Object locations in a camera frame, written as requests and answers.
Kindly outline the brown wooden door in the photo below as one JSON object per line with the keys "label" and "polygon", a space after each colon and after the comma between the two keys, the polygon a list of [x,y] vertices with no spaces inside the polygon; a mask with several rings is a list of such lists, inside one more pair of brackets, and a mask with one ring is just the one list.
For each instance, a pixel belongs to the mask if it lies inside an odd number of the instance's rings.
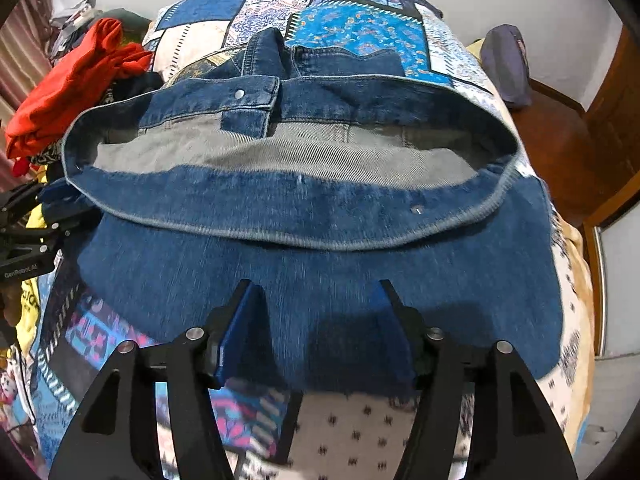
{"label": "brown wooden door", "polygon": [[639,43],[626,26],[585,123],[594,146],[597,187],[582,220],[639,172]]}

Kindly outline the black patterned garment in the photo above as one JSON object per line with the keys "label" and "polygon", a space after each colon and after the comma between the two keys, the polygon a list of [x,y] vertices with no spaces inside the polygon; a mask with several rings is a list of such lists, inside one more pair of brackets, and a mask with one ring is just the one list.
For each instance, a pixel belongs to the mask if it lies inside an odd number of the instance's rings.
{"label": "black patterned garment", "polygon": [[[146,72],[143,75],[126,79],[116,79],[105,90],[98,105],[123,101],[139,94],[159,89],[163,85],[163,77],[157,72]],[[35,166],[48,166],[61,158],[62,138],[47,145],[37,155],[28,156],[29,163]]]}

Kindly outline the blue denim jacket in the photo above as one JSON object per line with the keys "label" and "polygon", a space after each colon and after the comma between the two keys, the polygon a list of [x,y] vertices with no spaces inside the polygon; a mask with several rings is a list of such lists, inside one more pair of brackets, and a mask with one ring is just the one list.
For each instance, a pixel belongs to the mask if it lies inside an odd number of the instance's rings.
{"label": "blue denim jacket", "polygon": [[102,212],[80,275],[142,333],[171,340],[239,281],[259,287],[244,378],[400,389],[384,280],[459,344],[509,341],[536,378],[559,361],[546,187],[502,119],[392,51],[266,29],[204,76],[81,113],[62,155]]}

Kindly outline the grey blue backpack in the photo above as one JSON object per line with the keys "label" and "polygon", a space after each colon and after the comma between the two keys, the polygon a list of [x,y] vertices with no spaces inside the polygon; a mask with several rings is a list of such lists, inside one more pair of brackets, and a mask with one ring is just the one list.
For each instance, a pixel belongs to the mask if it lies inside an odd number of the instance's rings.
{"label": "grey blue backpack", "polygon": [[486,34],[480,64],[507,107],[520,110],[532,104],[526,47],[516,26],[502,24]]}

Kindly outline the dark green garment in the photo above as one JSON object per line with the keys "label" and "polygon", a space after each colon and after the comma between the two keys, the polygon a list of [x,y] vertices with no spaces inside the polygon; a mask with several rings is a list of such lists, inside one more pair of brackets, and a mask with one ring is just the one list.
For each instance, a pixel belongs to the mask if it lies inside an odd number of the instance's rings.
{"label": "dark green garment", "polygon": [[96,15],[88,21],[87,24],[83,24],[81,28],[74,33],[72,46],[78,47],[91,26],[101,18],[112,18],[122,24],[122,41],[125,44],[129,44],[130,42],[140,44],[151,24],[151,20],[149,18],[145,18],[144,16],[124,8],[108,11],[96,11]]}

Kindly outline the red garment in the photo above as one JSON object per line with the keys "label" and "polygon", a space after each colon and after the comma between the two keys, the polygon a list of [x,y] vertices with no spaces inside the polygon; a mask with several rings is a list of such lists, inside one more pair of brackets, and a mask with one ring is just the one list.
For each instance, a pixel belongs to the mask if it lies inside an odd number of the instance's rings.
{"label": "red garment", "polygon": [[28,156],[62,138],[81,112],[98,104],[114,80],[146,73],[152,57],[141,44],[122,41],[119,21],[101,18],[94,23],[80,45],[26,96],[4,129],[12,174],[26,176],[32,166]]}

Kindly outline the patchwork patterned bed cover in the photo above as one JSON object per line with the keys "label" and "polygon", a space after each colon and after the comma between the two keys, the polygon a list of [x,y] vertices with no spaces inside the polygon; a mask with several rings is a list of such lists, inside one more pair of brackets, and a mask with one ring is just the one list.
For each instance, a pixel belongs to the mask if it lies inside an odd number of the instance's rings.
{"label": "patchwork patterned bed cover", "polygon": [[203,325],[242,280],[212,395],[239,478],[394,474],[418,399],[382,281],[458,344],[513,344],[577,443],[579,237],[437,6],[179,0],[142,44],[163,87],[80,113],[46,200],[101,217],[40,321],[46,463],[122,341]]}

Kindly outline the striped red gold curtain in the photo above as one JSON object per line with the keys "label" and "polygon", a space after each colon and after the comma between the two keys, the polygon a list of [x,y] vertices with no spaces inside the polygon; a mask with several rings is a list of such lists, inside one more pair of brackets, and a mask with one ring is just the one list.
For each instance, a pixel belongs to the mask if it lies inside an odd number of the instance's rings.
{"label": "striped red gold curtain", "polygon": [[51,69],[48,58],[53,29],[52,0],[18,0],[1,27],[1,191],[15,188],[24,177],[14,177],[6,158],[4,129],[26,96]]}

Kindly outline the yellow printed garment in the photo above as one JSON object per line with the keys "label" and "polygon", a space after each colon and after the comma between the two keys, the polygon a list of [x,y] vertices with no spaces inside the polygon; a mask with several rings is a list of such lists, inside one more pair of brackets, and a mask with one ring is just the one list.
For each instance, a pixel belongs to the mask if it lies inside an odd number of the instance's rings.
{"label": "yellow printed garment", "polygon": [[17,342],[22,352],[27,354],[36,339],[40,317],[38,278],[21,282],[21,308],[21,318],[16,326]]}

